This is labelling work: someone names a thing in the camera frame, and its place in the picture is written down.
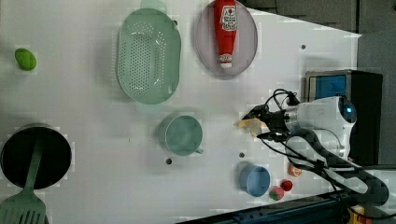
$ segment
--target green cup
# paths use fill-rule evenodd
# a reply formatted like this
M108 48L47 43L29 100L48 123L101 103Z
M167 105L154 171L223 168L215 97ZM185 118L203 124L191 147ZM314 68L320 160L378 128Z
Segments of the green cup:
M204 152L201 149L201 124L191 116L177 115L164 119L158 129L158 137L163 146L178 156Z

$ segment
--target ketchup bottle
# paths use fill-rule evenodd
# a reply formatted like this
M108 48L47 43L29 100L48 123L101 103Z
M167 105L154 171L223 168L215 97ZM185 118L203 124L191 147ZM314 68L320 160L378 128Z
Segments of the ketchup bottle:
M219 47L219 61L223 68L232 67L233 43L236 37L235 0L216 0L215 29Z

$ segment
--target spatula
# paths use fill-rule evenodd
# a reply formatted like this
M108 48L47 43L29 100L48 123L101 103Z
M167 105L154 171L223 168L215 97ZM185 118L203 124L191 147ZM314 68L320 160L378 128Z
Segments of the spatula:
M42 137L39 134L35 140L24 189L3 201L0 206L0 224L44 224L46 205L33 192L43 152L42 146Z

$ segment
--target green plastic colander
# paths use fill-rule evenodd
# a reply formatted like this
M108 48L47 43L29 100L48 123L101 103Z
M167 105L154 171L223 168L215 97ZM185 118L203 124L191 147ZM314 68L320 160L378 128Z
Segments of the green plastic colander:
M117 75L123 90L145 105L164 102L177 89L181 38L163 12L141 8L120 28Z

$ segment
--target green lime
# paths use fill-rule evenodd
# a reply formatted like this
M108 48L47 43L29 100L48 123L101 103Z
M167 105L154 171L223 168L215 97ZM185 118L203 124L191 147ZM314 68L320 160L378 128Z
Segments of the green lime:
M25 71L32 71L37 65L35 55L27 49L17 49L15 51L15 59L20 68Z

